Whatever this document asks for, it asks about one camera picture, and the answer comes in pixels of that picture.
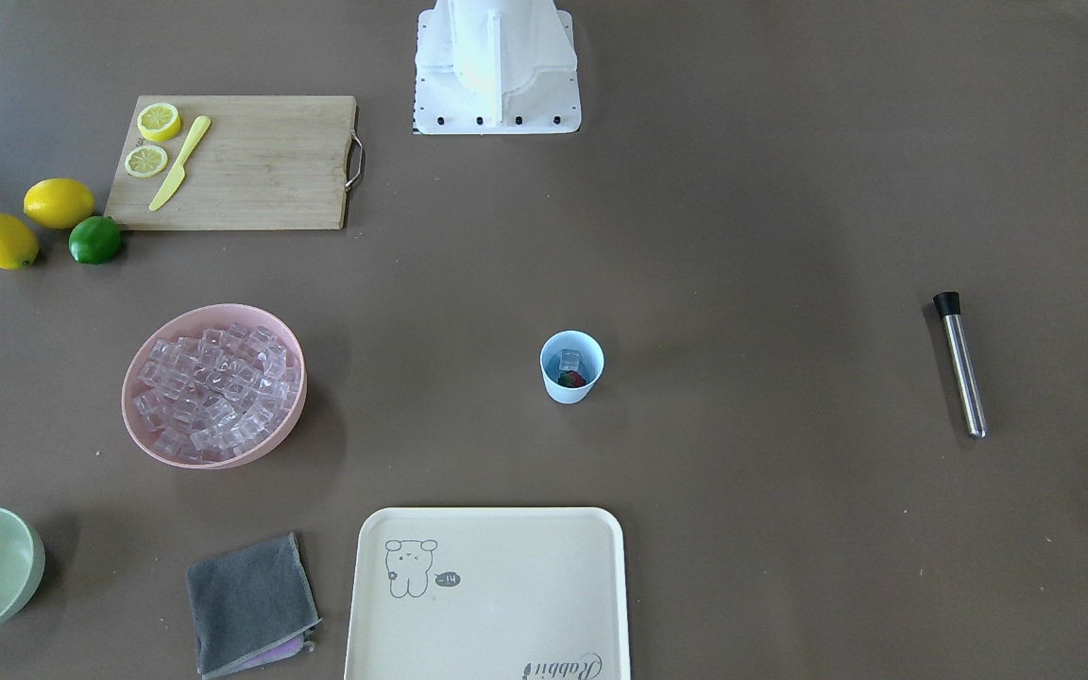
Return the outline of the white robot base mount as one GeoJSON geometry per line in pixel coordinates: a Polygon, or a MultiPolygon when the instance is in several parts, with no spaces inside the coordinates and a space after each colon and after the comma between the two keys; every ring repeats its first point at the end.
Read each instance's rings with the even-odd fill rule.
{"type": "Polygon", "coordinates": [[[437,1],[418,14],[415,67],[417,134],[582,125],[573,18],[553,1],[437,1]]]}

